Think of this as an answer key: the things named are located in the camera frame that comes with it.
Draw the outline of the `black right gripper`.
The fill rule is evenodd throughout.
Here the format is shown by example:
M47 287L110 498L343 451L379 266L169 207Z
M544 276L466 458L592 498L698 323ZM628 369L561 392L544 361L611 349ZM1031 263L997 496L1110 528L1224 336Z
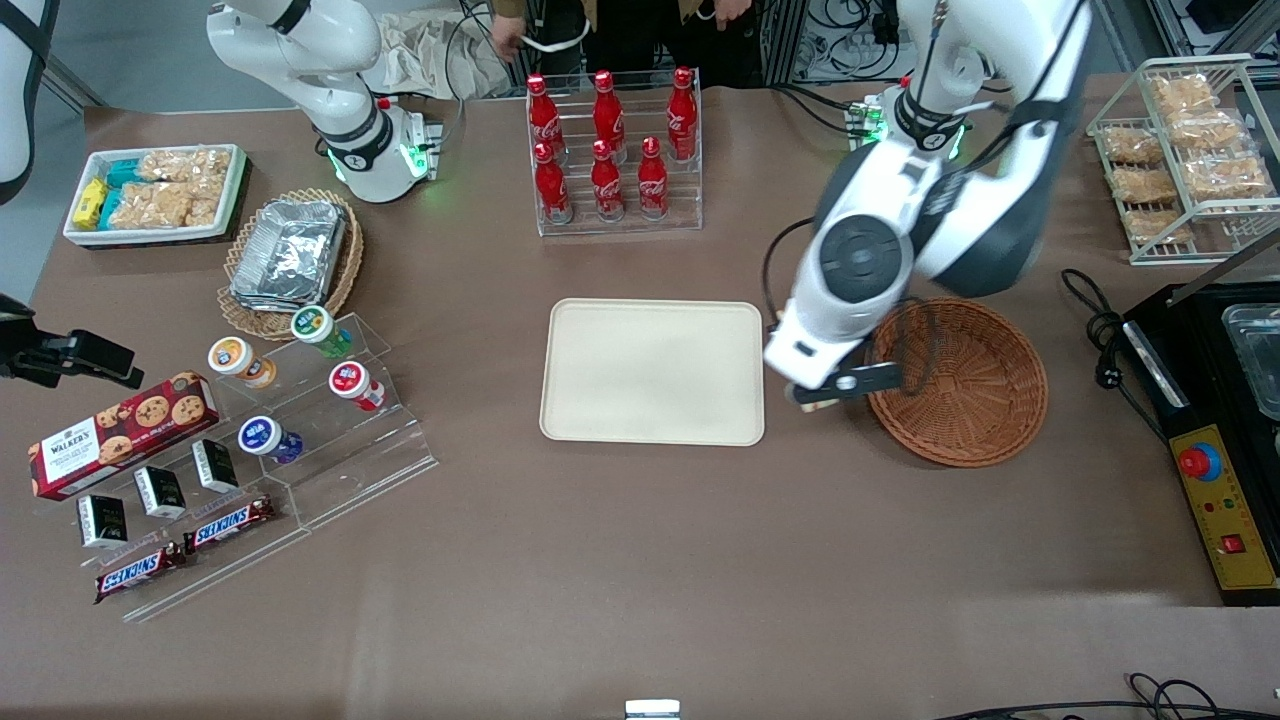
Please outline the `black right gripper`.
M55 388L64 377L87 375L131 389L143 382L134 352L83 329L56 334L35 324L35 310L1 296L1 377Z

